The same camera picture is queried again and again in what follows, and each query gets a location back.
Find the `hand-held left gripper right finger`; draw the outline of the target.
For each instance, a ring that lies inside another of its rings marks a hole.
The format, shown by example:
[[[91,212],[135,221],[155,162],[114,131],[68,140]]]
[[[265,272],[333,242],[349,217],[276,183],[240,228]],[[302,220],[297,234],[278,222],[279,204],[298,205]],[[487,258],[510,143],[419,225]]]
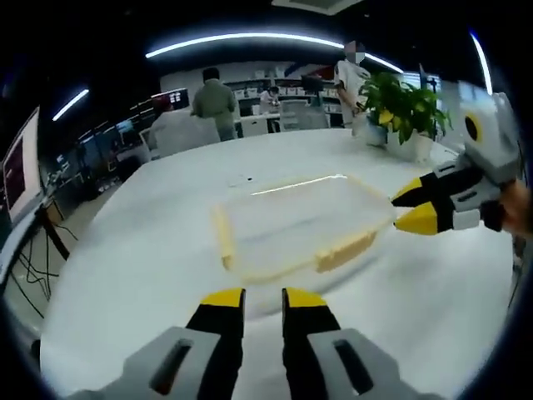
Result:
[[[293,399],[419,399],[394,358],[342,328],[318,294],[282,290],[282,359]]]

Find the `person's right hand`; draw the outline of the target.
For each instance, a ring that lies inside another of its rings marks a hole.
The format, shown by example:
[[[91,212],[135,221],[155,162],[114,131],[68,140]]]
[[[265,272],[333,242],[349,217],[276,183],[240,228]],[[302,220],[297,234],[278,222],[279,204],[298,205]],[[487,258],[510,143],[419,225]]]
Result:
[[[503,228],[516,236],[532,238],[532,192],[520,180],[503,190],[500,203],[504,208]]]

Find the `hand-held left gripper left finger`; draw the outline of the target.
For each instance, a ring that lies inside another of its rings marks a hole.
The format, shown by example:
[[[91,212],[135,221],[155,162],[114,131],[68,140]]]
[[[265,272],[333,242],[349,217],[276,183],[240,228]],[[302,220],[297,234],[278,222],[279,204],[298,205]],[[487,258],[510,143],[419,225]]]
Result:
[[[122,375],[71,399],[230,399],[242,365],[246,290],[213,292],[185,327],[170,327],[123,364]]]

